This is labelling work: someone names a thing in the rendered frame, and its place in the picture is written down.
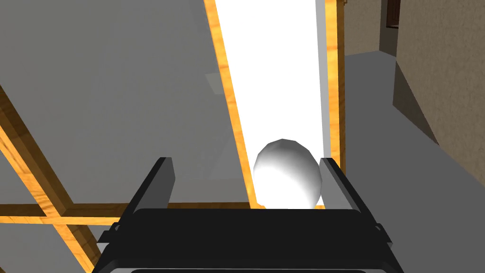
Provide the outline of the white door leaf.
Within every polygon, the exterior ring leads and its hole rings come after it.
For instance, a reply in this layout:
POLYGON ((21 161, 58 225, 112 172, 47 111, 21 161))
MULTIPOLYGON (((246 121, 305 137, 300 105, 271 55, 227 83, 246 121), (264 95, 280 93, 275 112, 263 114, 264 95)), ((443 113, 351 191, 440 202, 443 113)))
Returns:
POLYGON ((325 0, 204 0, 252 208, 260 150, 295 140, 330 154, 325 0))

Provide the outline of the white round door knob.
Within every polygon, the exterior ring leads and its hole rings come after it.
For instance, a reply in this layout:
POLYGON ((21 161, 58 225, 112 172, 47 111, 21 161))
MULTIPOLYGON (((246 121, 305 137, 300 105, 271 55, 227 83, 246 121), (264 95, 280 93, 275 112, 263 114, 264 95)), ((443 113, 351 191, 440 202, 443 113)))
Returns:
POLYGON ((266 209, 315 209, 321 197, 318 162, 297 141, 270 142, 253 167, 256 200, 266 209))

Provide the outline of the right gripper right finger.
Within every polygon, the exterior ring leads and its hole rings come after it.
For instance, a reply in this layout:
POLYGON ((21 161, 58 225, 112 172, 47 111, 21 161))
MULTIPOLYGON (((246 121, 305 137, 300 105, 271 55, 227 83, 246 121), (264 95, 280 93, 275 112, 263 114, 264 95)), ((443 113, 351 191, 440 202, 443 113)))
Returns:
POLYGON ((327 209, 354 209, 370 216, 369 209, 334 159, 321 158, 319 167, 321 197, 327 209))

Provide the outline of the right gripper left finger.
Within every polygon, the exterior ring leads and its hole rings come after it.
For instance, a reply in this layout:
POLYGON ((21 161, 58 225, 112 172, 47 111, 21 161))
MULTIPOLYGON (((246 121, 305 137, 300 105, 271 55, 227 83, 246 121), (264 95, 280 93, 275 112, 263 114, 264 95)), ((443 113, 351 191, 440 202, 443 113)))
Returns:
POLYGON ((175 183, 171 157, 160 157, 128 204, 128 215, 140 209, 165 209, 175 183))

